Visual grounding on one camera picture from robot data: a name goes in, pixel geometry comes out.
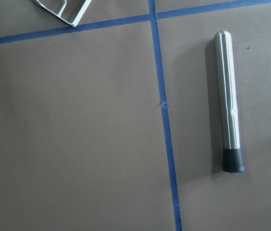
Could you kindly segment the steel muddler black tip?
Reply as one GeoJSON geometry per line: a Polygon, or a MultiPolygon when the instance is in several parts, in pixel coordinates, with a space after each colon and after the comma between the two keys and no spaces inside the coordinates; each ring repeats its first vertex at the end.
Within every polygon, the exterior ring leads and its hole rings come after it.
{"type": "Polygon", "coordinates": [[[246,170],[240,143],[232,36],[219,31],[214,36],[222,125],[222,169],[228,173],[246,170]]]}

